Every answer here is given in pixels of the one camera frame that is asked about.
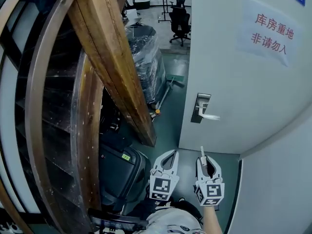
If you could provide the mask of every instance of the white cloth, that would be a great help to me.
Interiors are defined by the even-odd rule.
[[[149,225],[146,230],[135,234],[205,234],[195,217],[177,208],[158,210],[147,220]]]
[[[133,6],[133,0],[127,0],[127,2],[130,6]]]

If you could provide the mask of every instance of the black plastic wrap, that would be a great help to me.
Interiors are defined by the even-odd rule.
[[[166,83],[156,31],[142,24],[125,29],[146,102],[156,102]]]

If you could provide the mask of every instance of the yellow label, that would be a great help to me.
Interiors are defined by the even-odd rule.
[[[125,155],[125,154],[123,154],[121,157],[124,158],[124,159],[127,160],[127,161],[129,161],[129,159],[130,159],[130,156]]]

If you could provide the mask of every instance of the curved wooden frame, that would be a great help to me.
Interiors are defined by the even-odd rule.
[[[98,179],[98,135],[103,84],[82,50],[71,106],[71,156],[82,196],[81,210],[101,210]]]
[[[31,167],[42,200],[61,233],[70,233],[53,195],[44,156],[42,136],[42,100],[44,82],[54,42],[74,0],[57,0],[37,41],[28,74],[25,100],[25,130]]]

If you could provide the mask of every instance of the white wall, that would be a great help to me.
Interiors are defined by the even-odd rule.
[[[243,158],[229,234],[302,234],[312,223],[312,106]]]

